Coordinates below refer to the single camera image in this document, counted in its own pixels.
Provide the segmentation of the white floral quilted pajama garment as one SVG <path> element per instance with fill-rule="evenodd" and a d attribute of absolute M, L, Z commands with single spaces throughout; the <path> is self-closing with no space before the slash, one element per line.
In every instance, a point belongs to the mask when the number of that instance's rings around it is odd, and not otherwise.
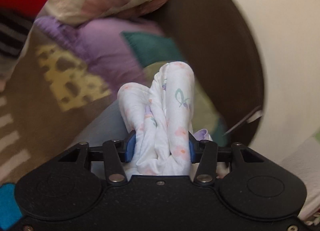
<path fill-rule="evenodd" d="M 218 116 L 187 63 L 164 64 L 150 87 L 124 84 L 118 102 L 127 130 L 136 132 L 133 158 L 125 165 L 128 178 L 195 174 L 189 134 L 211 139 Z"/>

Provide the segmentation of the dark wooden bed frame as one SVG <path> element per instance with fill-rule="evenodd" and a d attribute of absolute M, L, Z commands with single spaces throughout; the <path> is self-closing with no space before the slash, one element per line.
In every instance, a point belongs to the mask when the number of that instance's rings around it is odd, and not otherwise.
<path fill-rule="evenodd" d="M 250 144 L 263 109 L 264 77 L 251 31 L 233 0 L 169 0 L 149 15 L 171 37 L 226 123 L 231 143 Z"/>

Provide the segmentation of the purple puffy garment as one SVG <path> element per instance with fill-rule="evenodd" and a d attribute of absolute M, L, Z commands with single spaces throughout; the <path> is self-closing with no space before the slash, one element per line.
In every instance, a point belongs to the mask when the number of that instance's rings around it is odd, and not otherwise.
<path fill-rule="evenodd" d="M 88 72 L 100 76 L 115 93 L 125 83 L 146 83 L 143 68 L 121 33 L 163 35 L 155 22 L 144 19 L 101 18 L 73 27 L 52 16 L 43 16 L 35 20 L 35 25 L 60 47 L 84 61 Z"/>

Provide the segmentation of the teal green garment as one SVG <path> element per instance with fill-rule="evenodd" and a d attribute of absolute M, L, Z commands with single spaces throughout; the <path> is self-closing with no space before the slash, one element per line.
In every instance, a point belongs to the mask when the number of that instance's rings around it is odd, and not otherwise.
<path fill-rule="evenodd" d="M 143 68 L 156 62 L 185 61 L 170 38 L 146 32 L 124 31 L 121 35 Z"/>

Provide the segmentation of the red striped folded clothes stack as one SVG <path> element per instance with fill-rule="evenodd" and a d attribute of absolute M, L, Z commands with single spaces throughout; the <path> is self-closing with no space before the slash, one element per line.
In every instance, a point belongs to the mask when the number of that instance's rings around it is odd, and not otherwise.
<path fill-rule="evenodd" d="M 29 45 L 31 28 L 47 0 L 1 0 L 1 82 L 7 82 Z"/>

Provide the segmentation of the Mickey Mouse plush blanket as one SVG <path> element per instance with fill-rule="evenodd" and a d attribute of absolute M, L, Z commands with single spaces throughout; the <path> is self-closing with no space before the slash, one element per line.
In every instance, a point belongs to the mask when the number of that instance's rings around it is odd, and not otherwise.
<path fill-rule="evenodd" d="M 100 76 L 39 29 L 1 94 L 1 183 L 67 149 L 113 100 Z"/>

